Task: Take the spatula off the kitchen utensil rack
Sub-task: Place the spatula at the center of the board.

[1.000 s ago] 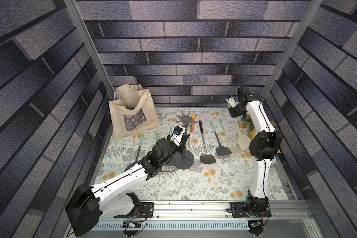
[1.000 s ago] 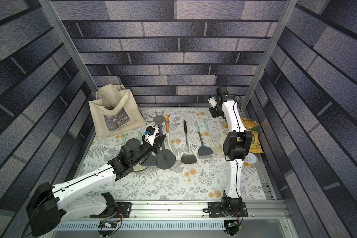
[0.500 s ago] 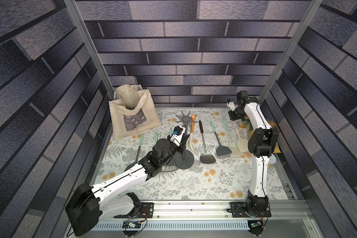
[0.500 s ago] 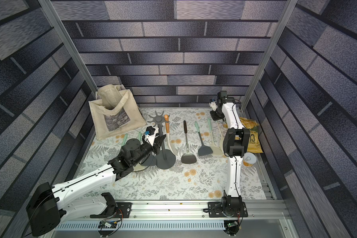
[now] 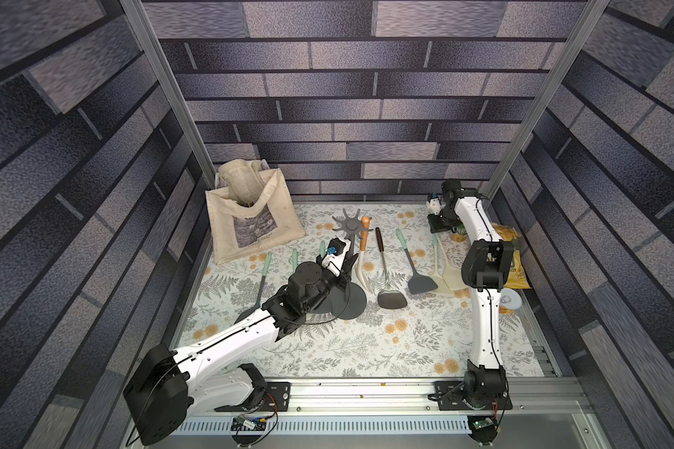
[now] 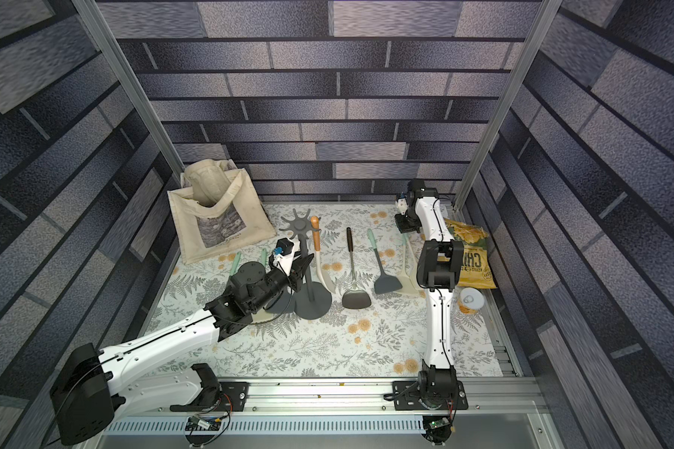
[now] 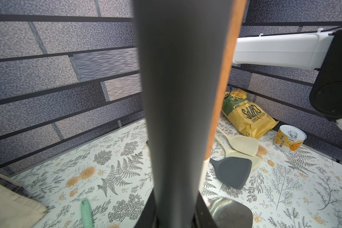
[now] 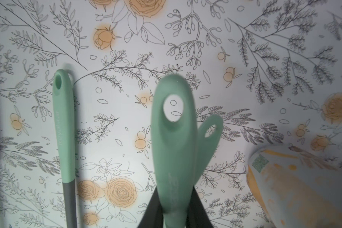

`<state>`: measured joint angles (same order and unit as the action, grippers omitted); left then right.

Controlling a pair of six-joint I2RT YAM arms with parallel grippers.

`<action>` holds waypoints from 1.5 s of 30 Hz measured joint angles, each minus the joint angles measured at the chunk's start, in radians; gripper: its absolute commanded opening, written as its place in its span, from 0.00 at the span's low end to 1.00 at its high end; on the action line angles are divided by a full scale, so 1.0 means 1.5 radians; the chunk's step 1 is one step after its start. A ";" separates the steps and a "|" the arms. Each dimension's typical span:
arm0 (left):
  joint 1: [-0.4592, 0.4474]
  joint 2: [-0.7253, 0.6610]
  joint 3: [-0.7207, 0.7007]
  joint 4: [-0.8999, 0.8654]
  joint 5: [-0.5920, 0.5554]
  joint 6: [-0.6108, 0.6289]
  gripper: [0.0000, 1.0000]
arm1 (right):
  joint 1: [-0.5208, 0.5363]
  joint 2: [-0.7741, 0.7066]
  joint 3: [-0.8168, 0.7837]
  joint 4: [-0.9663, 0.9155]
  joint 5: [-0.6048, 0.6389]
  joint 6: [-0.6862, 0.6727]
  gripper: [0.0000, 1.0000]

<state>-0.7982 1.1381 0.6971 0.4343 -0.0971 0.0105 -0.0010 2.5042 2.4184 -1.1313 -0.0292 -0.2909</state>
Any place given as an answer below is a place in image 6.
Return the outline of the grey utensil rack stand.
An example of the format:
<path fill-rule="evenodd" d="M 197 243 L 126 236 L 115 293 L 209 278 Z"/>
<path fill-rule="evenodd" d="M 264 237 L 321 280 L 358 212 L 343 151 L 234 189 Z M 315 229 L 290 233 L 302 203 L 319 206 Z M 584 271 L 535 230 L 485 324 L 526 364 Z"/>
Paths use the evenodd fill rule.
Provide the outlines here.
<path fill-rule="evenodd" d="M 307 244 L 307 232 L 311 231 L 310 210 L 305 215 L 299 216 L 294 210 L 294 219 L 282 217 L 288 224 L 283 231 L 292 231 L 299 238 L 301 256 L 310 256 Z M 311 268 L 307 266 L 304 275 L 304 283 L 301 290 L 293 295 L 295 301 L 295 314 L 305 320 L 316 320 L 327 314 L 333 304 L 333 296 L 320 282 L 312 280 Z"/>

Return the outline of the cream turner mint handle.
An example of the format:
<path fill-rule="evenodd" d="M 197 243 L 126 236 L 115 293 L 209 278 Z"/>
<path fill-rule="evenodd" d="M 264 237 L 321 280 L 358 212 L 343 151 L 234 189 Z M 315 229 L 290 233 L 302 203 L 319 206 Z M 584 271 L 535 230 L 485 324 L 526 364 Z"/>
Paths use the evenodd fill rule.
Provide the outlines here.
<path fill-rule="evenodd" d="M 409 254 L 411 254 L 412 261 L 415 261 L 414 253 L 412 252 L 410 245 L 409 245 Z M 403 260 L 402 260 L 402 269 L 398 273 L 397 278 L 402 285 L 402 288 L 398 290 L 398 293 L 403 295 L 419 296 L 419 292 L 421 290 L 419 290 L 416 286 L 416 283 L 412 281 L 410 274 L 407 272 L 407 265 L 406 269 L 404 269 Z"/>

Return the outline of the grey spatula dark wood handle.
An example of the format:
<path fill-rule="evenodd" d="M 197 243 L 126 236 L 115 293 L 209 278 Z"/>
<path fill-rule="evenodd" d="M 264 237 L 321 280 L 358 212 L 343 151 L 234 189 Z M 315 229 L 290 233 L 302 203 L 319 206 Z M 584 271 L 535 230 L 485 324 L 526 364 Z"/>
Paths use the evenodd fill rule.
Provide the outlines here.
<path fill-rule="evenodd" d="M 342 305 L 348 310 L 367 309 L 372 305 L 372 299 L 358 284 L 354 261 L 354 242 L 352 229 L 350 227 L 346 229 L 346 242 L 350 261 L 351 284 L 342 296 Z"/>

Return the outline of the cream ladle mint handle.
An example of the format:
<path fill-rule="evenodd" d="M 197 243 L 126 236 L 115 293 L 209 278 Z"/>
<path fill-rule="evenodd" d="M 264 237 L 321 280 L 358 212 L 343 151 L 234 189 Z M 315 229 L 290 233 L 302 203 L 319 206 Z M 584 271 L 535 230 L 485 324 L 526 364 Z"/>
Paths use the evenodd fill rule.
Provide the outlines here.
<path fill-rule="evenodd" d="M 406 269 L 407 257 L 409 255 L 409 239 L 406 234 L 402 234 L 402 240 L 403 240 L 403 266 L 404 269 Z"/>

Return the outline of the grey turner mint handle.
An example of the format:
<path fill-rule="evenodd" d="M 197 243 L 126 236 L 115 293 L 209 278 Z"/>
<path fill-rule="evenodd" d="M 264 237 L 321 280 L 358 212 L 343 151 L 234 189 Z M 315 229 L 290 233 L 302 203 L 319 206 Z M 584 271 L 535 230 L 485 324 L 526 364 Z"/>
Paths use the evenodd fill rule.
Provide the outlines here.
<path fill-rule="evenodd" d="M 401 282 L 398 280 L 397 277 L 388 275 L 385 272 L 383 263 L 381 261 L 381 258 L 379 256 L 377 244 L 376 244 L 376 237 L 374 236 L 374 232 L 371 228 L 367 230 L 367 236 L 370 241 L 370 245 L 373 249 L 374 255 L 376 256 L 376 262 L 378 265 L 378 269 L 380 271 L 379 276 L 376 278 L 374 281 L 374 293 L 376 295 L 384 295 L 384 294 L 389 294 L 393 292 L 397 292 L 400 290 L 403 286 Z"/>

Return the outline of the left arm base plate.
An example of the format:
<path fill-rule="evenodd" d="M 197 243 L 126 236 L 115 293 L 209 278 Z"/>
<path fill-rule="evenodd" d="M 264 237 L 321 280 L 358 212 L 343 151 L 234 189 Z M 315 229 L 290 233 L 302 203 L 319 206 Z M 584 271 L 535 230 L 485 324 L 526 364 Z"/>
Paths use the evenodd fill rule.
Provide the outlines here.
<path fill-rule="evenodd" d="M 249 392 L 247 382 L 221 382 L 219 387 L 204 387 L 187 405 L 171 405 L 172 413 L 242 412 Z"/>

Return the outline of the cream spoon light wood handle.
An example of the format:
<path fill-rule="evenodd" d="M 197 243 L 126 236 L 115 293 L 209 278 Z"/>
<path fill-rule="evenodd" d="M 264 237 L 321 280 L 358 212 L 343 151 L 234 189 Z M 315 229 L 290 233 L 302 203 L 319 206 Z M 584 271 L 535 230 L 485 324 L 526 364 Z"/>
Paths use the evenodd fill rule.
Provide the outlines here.
<path fill-rule="evenodd" d="M 336 292 L 335 284 L 331 280 L 330 275 L 326 273 L 326 270 L 323 268 L 323 264 L 322 264 L 321 238 L 320 238 L 321 230 L 320 230 L 320 226 L 319 226 L 319 217 L 316 216 L 316 215 L 313 215 L 310 218 L 310 222 L 311 222 L 311 225 L 312 225 L 312 236 L 313 236 L 313 243 L 314 243 L 314 249 L 315 249 L 315 254 L 316 254 L 316 265 L 318 265 L 318 267 L 316 268 L 318 270 L 318 279 L 329 292 L 334 294 Z"/>

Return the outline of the grey spatula mint handle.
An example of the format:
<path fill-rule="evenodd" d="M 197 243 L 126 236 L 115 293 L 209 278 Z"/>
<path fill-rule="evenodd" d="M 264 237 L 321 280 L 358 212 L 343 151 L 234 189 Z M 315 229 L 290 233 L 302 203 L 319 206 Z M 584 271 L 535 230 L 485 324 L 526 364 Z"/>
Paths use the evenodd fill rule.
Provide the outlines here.
<path fill-rule="evenodd" d="M 235 256 L 235 258 L 232 262 L 232 266 L 231 266 L 231 269 L 230 269 L 230 276 L 233 276 L 237 273 L 237 271 L 239 270 L 239 267 L 241 265 L 241 260 L 242 260 L 242 253 L 237 252 L 237 254 L 236 254 L 236 256 Z"/>

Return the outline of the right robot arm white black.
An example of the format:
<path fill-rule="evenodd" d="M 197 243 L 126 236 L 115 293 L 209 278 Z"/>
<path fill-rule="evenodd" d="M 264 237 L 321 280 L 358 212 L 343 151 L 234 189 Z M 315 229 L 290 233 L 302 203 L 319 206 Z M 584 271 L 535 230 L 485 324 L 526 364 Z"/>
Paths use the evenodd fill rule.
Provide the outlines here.
<path fill-rule="evenodd" d="M 441 211 L 440 194 L 424 181 L 412 180 L 396 196 L 400 232 L 422 232 L 425 237 L 415 279 L 426 296 L 427 347 L 419 372 L 419 398 L 427 408 L 443 404 L 452 411 L 467 408 L 458 381 L 451 346 L 451 313 L 460 281 L 464 245 L 449 231 Z"/>

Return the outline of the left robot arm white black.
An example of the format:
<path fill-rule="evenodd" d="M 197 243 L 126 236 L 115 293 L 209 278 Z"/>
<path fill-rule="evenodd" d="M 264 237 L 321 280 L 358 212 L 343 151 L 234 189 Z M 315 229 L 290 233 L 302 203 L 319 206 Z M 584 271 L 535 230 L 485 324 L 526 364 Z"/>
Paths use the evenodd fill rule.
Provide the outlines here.
<path fill-rule="evenodd" d="M 82 443 L 130 413 L 163 405 L 190 407 L 199 396 L 215 390 L 216 378 L 205 365 L 149 387 L 136 383 L 178 355 L 222 342 L 254 325 L 253 315 L 286 289 L 301 289 L 312 260 L 310 254 L 298 252 L 273 256 L 268 268 L 245 263 L 230 276 L 221 296 L 184 320 L 129 342 L 102 349 L 88 342 L 75 349 L 50 391 L 61 444 Z"/>

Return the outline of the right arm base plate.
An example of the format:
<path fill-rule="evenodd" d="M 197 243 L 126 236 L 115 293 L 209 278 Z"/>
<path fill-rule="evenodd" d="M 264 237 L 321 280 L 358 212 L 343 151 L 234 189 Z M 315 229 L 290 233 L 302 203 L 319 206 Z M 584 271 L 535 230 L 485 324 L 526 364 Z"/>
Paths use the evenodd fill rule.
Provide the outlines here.
<path fill-rule="evenodd" d="M 469 408 L 464 384 L 452 392 L 422 392 L 415 381 L 394 381 L 386 397 L 393 398 L 396 411 L 465 411 Z"/>

